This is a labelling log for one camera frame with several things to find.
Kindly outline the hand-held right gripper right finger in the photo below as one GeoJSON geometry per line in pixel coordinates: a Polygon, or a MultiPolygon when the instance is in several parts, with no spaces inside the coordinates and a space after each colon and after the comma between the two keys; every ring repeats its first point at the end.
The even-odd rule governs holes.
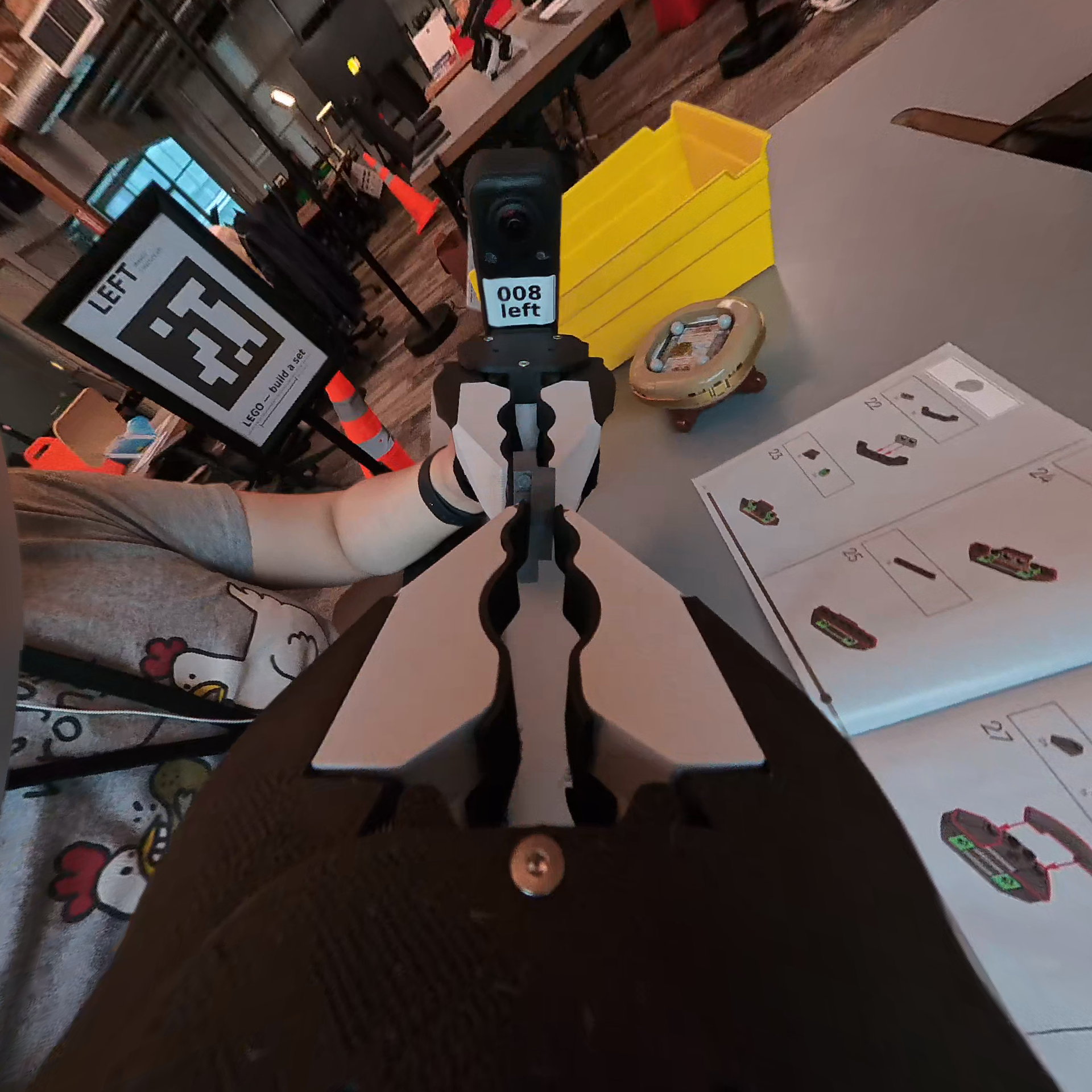
{"type": "Polygon", "coordinates": [[[638,790],[765,757],[684,597],[572,510],[556,510],[572,790],[638,790]]]}

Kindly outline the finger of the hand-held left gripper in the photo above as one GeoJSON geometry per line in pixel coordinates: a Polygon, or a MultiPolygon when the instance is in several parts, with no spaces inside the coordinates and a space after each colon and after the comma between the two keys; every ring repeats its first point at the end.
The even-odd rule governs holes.
{"type": "Polygon", "coordinates": [[[546,438],[553,448],[555,502],[578,511],[595,488],[602,426],[595,418],[591,387],[580,380],[562,380],[544,389],[544,406],[553,411],[546,438]]]}
{"type": "Polygon", "coordinates": [[[486,518],[496,518],[510,506],[510,463],[505,446],[509,441],[511,393],[488,381],[463,380],[454,399],[456,416],[450,430],[456,484],[486,518]]]}

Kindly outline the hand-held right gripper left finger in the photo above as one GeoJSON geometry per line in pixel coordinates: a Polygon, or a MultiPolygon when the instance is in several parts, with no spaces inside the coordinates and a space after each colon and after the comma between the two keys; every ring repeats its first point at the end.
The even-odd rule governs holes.
{"type": "Polygon", "coordinates": [[[402,587],[311,768],[437,790],[462,824],[505,824],[519,772],[511,655],[523,508],[402,587]]]}

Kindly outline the dark grey brick piece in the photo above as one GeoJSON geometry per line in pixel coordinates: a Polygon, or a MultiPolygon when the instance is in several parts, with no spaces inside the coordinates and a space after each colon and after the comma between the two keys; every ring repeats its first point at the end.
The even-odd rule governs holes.
{"type": "Polygon", "coordinates": [[[555,507],[555,471],[539,465],[535,450],[512,454],[510,500],[524,511],[526,557],[518,570],[520,584],[539,580],[541,561],[553,558],[553,508],[555,507]]]}

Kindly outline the person's left forearm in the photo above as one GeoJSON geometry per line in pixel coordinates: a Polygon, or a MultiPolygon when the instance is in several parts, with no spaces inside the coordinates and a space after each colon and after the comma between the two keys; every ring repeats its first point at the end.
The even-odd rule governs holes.
{"type": "MultiPolygon", "coordinates": [[[[426,508],[419,464],[330,492],[241,494],[253,581],[270,589],[335,587],[392,574],[434,551],[461,529],[426,508]]],[[[483,511],[458,486],[449,446],[435,456],[431,476],[450,503],[483,511]]]]}

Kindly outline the grey desk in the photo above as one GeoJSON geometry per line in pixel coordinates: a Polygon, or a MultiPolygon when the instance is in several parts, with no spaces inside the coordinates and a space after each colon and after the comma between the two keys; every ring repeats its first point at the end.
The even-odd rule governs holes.
{"type": "Polygon", "coordinates": [[[1090,2],[937,2],[773,127],[765,393],[689,435],[621,379],[583,512],[786,673],[693,480],[951,343],[1090,430],[1090,174],[891,123],[1014,122],[1090,74],[1090,2]]]}

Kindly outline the black wristband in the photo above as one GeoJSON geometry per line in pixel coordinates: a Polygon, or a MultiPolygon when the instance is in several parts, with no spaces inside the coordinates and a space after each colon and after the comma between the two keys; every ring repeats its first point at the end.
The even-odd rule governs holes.
{"type": "Polygon", "coordinates": [[[425,503],[426,508],[429,510],[431,515],[437,519],[446,526],[464,529],[464,527],[477,527],[485,522],[485,513],[480,512],[466,512],[455,505],[450,503],[443,495],[441,495],[432,480],[431,476],[431,464],[440,450],[436,450],[426,456],[419,464],[417,473],[417,487],[419,496],[425,503]]]}

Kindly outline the orange traffic cone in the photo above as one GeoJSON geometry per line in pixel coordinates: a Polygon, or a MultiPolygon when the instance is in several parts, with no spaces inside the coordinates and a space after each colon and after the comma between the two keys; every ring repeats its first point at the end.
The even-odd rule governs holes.
{"type": "Polygon", "coordinates": [[[375,415],[363,393],[348,377],[333,373],[325,388],[341,430],[348,440],[359,446],[390,471],[401,471],[415,465],[412,456],[397,443],[391,432],[375,415]]]}
{"type": "Polygon", "coordinates": [[[367,152],[361,153],[363,165],[377,175],[387,190],[397,200],[399,204],[410,215],[416,226],[416,234],[422,235],[437,216],[441,205],[440,198],[426,198],[412,183],[402,179],[396,173],[380,164],[367,152]]]}

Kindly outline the black floor stand pole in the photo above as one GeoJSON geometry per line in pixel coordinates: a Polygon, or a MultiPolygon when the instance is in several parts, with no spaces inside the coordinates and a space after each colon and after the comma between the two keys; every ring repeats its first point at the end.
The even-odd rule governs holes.
{"type": "MultiPolygon", "coordinates": [[[[277,136],[268,128],[264,121],[254,114],[248,105],[233,90],[232,84],[219,74],[218,70],[205,58],[205,54],[192,43],[173,21],[163,5],[156,1],[141,1],[141,5],[154,20],[155,24],[171,38],[192,66],[202,72],[214,90],[232,107],[232,110],[239,116],[245,124],[249,127],[266,146],[268,151],[278,161],[280,165],[288,174],[293,185],[301,187],[310,198],[314,199],[319,210],[328,217],[334,216],[334,209],[323,194],[321,185],[314,181],[312,173],[304,168],[302,162],[293,155],[290,149],[282,144],[277,136]]],[[[396,301],[407,311],[412,319],[410,332],[403,339],[403,346],[411,355],[424,357],[434,351],[439,349],[453,333],[456,332],[456,313],[449,304],[438,304],[426,310],[422,310],[402,289],[402,286],[390,274],[385,266],[378,260],[367,244],[367,236],[363,233],[363,227],[357,218],[349,219],[351,238],[357,245],[358,251],[363,254],[363,262],[371,269],[371,272],[391,292],[396,301]]]]}
{"type": "Polygon", "coordinates": [[[741,1],[744,28],[729,38],[719,52],[717,66],[722,78],[729,80],[753,71],[780,52],[799,34],[803,26],[802,7],[779,2],[759,11],[759,2],[741,1]]]}

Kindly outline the grey background table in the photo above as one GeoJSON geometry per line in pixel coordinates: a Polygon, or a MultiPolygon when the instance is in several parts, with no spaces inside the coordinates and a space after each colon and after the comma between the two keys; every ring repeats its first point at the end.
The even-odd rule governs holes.
{"type": "Polygon", "coordinates": [[[412,183],[430,185],[439,176],[436,163],[453,165],[506,116],[536,92],[602,25],[624,7],[622,1],[567,2],[549,20],[533,9],[523,10],[505,26],[513,39],[511,60],[497,76],[478,72],[471,64],[451,73],[432,96],[440,109],[446,138],[427,152],[412,169],[412,183]]]}

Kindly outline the tan round brick model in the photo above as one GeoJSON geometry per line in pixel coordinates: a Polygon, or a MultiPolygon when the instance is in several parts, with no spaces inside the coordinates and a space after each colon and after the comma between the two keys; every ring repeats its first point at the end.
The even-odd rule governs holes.
{"type": "Polygon", "coordinates": [[[687,434],[707,410],[765,389],[765,373],[757,366],[765,334],[759,308],[738,297],[681,308],[636,351],[630,389],[642,403],[665,412],[676,431],[687,434]]]}

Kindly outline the yellow plastic bin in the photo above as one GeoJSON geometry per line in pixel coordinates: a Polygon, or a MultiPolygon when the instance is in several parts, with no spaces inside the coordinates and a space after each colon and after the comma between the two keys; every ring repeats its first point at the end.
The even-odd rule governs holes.
{"type": "Polygon", "coordinates": [[[618,367],[670,312],[768,268],[771,133],[688,102],[563,197],[559,329],[618,367]]]}

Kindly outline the black white device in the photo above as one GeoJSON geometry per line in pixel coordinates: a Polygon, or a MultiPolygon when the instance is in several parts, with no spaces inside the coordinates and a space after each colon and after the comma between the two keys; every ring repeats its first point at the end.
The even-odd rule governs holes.
{"type": "Polygon", "coordinates": [[[490,81],[512,60],[513,40],[505,31],[488,23],[492,1],[471,1],[462,23],[462,35],[471,41],[471,67],[490,81]]]}

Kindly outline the white instruction booklet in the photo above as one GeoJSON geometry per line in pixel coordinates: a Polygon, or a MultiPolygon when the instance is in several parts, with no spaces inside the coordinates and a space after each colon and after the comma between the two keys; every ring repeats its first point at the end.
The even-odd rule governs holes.
{"type": "Polygon", "coordinates": [[[1059,1090],[1090,1090],[1090,430],[948,343],[693,480],[1059,1090]]]}

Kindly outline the grey printed shirt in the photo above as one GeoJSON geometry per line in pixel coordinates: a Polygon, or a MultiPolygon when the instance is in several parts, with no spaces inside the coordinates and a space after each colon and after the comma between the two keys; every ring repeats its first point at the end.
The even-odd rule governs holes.
{"type": "MultiPolygon", "coordinates": [[[[11,471],[24,638],[173,693],[264,709],[335,640],[343,582],[257,577],[226,485],[11,471]]],[[[2,1090],[24,1090],[112,961],[219,757],[9,790],[2,1090]]]]}

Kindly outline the paned window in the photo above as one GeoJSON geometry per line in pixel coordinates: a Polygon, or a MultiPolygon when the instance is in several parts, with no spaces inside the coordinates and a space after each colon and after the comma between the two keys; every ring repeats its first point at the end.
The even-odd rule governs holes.
{"type": "Polygon", "coordinates": [[[237,215],[244,213],[232,192],[171,138],[109,165],[93,183],[85,201],[115,221],[151,185],[171,195],[206,226],[233,227],[237,215]]]}

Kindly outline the orange bag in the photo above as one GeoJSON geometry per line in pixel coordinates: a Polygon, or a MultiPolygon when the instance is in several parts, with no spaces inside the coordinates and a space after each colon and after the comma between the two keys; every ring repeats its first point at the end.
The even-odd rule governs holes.
{"type": "Polygon", "coordinates": [[[29,468],[39,471],[80,471],[114,476],[122,476],[126,472],[124,464],[111,458],[106,458],[97,466],[90,464],[56,436],[37,438],[27,446],[22,456],[29,468]]]}

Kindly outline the white air vent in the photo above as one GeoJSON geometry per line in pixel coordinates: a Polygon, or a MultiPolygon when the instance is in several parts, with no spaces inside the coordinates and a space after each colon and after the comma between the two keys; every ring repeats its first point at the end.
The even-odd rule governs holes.
{"type": "Polygon", "coordinates": [[[90,1],[40,1],[20,28],[32,47],[59,75],[72,75],[105,19],[90,1]]]}

